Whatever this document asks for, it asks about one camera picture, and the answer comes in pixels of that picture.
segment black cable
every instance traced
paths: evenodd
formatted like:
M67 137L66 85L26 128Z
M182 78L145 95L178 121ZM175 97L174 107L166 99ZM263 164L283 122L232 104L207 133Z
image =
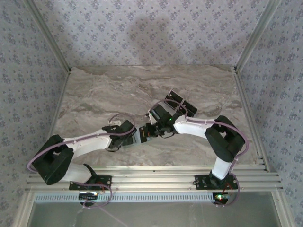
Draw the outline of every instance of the black cable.
M167 137L163 137L163 136L161 136L161 138L163 138L163 139L167 139L167 138L173 137L174 135L175 135L175 134L173 133L172 135L167 136Z

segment black mounting bracket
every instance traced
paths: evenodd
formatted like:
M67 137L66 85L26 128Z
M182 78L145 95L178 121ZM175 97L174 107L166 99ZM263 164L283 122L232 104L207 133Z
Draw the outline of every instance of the black mounting bracket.
M130 131L133 128L133 124L126 120L123 122L120 126L118 125L109 125L102 128L102 130L105 130L107 133L124 133L127 131ZM136 133L137 129L134 128L134 130L124 136L110 136L112 139L109 147L106 149L109 152L116 152L120 149L121 146L127 146L133 144L133 135Z
M197 190L224 190L238 189L237 181L233 175L227 175L220 184L213 184L210 175L195 175L193 185Z
M96 181L93 184L104 184L107 187L110 188L111 184L112 184L112 176L96 176ZM105 187L100 187L100 186L82 186L82 185L78 185L74 182L70 182L70 188L71 191L106 191L108 190Z
M215 121L235 127L225 116L219 116ZM217 157L224 162L233 162L245 144L244 138L239 133L218 124L213 124L210 128L206 129L205 136Z
M59 135L51 136L47 142L41 147L36 155L58 143L64 141ZM53 148L33 162L33 166L43 178L47 185L52 185L60 181L66 174L68 166L71 163L73 149L66 145Z
M187 108L188 117L194 117L198 111L197 108L195 108L193 105L191 105L188 101L186 101L184 98L182 98L180 95L178 95L173 90L171 90L169 92L169 94L165 97L165 99L174 100L178 103L181 103L183 106L185 106ZM184 110L184 108L179 106L177 103L170 102L170 101L165 101L165 103L174 110L177 108L177 113L180 113L181 115L186 113L186 110Z

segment floral wallpaper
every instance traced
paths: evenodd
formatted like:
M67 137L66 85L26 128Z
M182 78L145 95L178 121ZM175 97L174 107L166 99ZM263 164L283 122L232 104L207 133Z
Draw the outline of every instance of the floral wallpaper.
M9 227L26 163L50 130L66 72L22 0L1 0L0 9L0 226Z
M241 76L269 161L303 227L303 3L282 0Z
M70 66L235 65L267 0L35 0Z

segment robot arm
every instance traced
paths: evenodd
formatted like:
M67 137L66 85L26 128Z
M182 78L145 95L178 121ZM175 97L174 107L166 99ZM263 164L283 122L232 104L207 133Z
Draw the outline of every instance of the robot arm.
M226 117L219 116L213 120L188 117L194 116L197 109L182 100L182 107L186 108L184 110L181 105L169 104L168 99L165 104L155 105L149 110L147 116L150 123L138 129L129 121L125 121L120 126L106 126L95 133L76 138L63 139L59 135L54 135L39 150L32 164L47 185L58 181L94 183L94 171L86 164L71 163L73 159L98 149L115 152L121 146L144 143L165 133L191 134L209 141L217 155L210 172L211 184L221 184L231 168L234 157L245 143L243 137L224 126L235 128ZM45 152L45 149L50 147L54 148Z

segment aluminum frame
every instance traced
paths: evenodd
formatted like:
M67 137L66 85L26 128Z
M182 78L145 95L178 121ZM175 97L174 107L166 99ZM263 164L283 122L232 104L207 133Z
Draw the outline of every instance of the aluminum frame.
M252 34L250 35L250 38L240 56L238 59L238 62L236 64L237 72L241 72L244 68L244 65L246 64L247 60L250 58L250 55L252 51L255 49L255 47L258 44L259 39L263 35L263 32L267 28L269 22L271 21L272 16L274 15L277 7L280 5L282 0L269 0L268 4L266 5L260 19L258 20L258 23L253 30Z
M41 15L38 7L33 2L33 0L24 0L23 1L25 6L27 7L29 13L33 16L34 21L36 22L37 26L39 27L42 35L44 36L45 40L48 42L50 49L53 51L55 57L57 58L61 67L66 71L70 71L70 67L62 54L57 42L55 41L51 31L47 27L43 16Z
M243 110L248 120L249 128L256 145L257 153L260 155L256 164L237 165L233 169L238 177L242 192L272 192L278 217L283 227L294 227L295 221L287 204L283 187L278 173L271 172L268 159L265 153L264 145L260 138L258 128L253 120L252 111L248 102L243 82L239 75L231 67L234 80L243 104ZM64 83L64 89L61 93L58 107L49 135L53 132L56 123L63 94L67 80ZM212 166L108 166L93 167L98 175L111 175L112 189L115 193L136 193L136 192L197 192L192 184L194 175L209 174ZM14 227L26 227L30 213L35 205L35 197L39 192L62 194L78 194L78 191L69 191L69 183L57 183L47 186L41 177L32 174L29 177L26 192L22 197L18 214L14 222ZM218 190L209 190L207 192L219 192Z

